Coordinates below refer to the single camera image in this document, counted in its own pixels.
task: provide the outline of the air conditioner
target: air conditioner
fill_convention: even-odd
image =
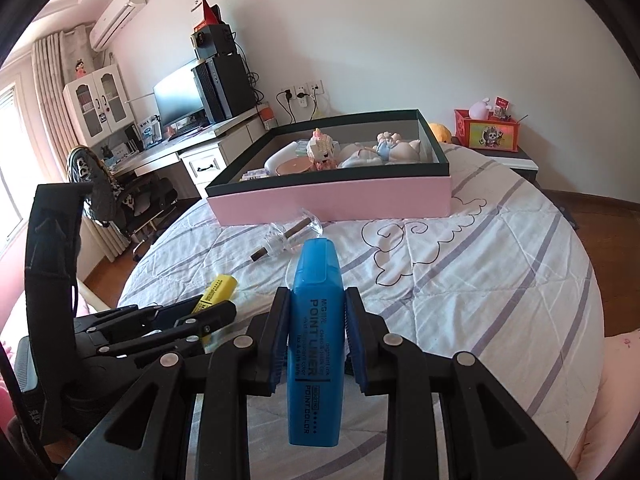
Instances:
[[[146,0],[113,0],[89,34],[91,48],[96,52],[107,48],[116,33],[145,5]]]

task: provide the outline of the metal rivet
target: metal rivet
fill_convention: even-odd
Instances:
[[[469,352],[460,352],[456,356],[456,361],[463,366],[473,366],[476,363],[476,356]]]
[[[248,335],[239,335],[234,339],[236,348],[249,348],[252,344],[254,344],[254,340]]]
[[[384,341],[389,346],[399,346],[402,344],[403,339],[402,336],[398,334],[385,334],[385,336],[382,338],[382,341]]]
[[[160,364],[165,368],[168,368],[169,366],[174,366],[175,364],[177,364],[179,360],[180,358],[178,357],[178,354],[164,354],[160,358]]]

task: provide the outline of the power outlet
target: power outlet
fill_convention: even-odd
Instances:
[[[309,95],[314,94],[314,89],[316,90],[316,95],[324,94],[322,80],[319,79],[318,81],[309,81],[306,85],[309,87]]]
[[[308,94],[308,91],[306,90],[306,85],[296,86],[296,95],[298,94]],[[298,97],[298,106],[300,106],[301,108],[306,108],[307,105],[308,103],[306,102],[306,95],[303,95],[302,97]]]
[[[291,86],[284,86],[280,89],[280,92],[286,92],[287,90],[289,90],[291,92],[291,98],[295,98],[296,96],[296,87],[294,85]],[[278,96],[280,99],[282,99],[284,102],[287,102],[287,97],[285,94],[280,94]]]

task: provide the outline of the yellow plush toy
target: yellow plush toy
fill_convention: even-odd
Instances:
[[[429,123],[429,127],[438,142],[446,142],[451,144],[451,132],[444,124]]]

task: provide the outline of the speaker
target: speaker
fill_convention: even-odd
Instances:
[[[198,59],[238,53],[231,27],[226,23],[202,27],[191,35],[191,43],[193,43]]]

